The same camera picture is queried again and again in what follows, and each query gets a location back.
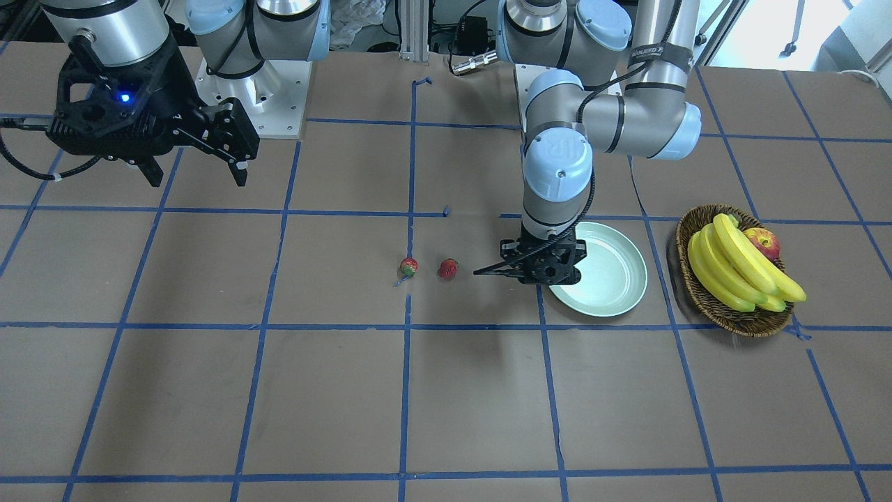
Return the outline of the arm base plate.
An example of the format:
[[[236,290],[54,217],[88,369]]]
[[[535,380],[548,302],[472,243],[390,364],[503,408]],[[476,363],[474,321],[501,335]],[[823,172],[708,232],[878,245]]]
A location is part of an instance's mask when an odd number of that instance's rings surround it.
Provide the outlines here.
[[[208,74],[202,61],[195,86],[208,104],[239,99],[261,139],[300,139],[313,67],[311,61],[265,61],[254,75],[225,79]]]

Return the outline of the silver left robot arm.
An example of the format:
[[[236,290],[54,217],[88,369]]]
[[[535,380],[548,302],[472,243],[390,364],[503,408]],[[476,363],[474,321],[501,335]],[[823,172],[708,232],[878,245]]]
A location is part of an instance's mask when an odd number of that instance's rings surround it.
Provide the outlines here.
[[[478,275],[573,285],[586,244],[576,227],[594,200],[596,153],[678,160],[701,112],[684,99],[697,1],[501,1],[493,59],[543,66],[521,108],[521,236]]]

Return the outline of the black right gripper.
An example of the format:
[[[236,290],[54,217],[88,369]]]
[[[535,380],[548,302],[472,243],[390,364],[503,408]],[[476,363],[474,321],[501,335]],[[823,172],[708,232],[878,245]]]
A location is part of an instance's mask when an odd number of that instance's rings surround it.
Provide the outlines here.
[[[197,93],[176,41],[168,37],[129,66],[102,63],[98,42],[74,36],[61,68],[48,139],[71,155],[121,159],[158,188],[156,156],[191,146],[224,161],[238,187],[259,151],[259,135],[237,98],[207,105]]]

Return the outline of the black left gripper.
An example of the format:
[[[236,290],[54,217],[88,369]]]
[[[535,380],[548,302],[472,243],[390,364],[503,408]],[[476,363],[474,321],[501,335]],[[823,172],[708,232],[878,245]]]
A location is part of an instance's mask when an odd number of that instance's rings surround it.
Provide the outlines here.
[[[583,274],[577,264],[588,254],[587,244],[574,233],[561,238],[550,248],[517,261],[499,274],[513,277],[523,284],[569,286],[580,282]]]

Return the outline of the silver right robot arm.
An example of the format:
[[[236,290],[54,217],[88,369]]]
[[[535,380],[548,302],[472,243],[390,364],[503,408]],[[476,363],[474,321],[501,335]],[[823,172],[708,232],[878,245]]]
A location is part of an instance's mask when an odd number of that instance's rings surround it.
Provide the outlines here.
[[[190,146],[225,162],[237,185],[259,151],[262,114],[292,111],[274,61],[320,61],[330,47],[328,1],[188,1],[203,52],[201,96],[156,1],[43,1],[70,49],[48,139],[71,155],[121,160],[158,187],[156,157]]]

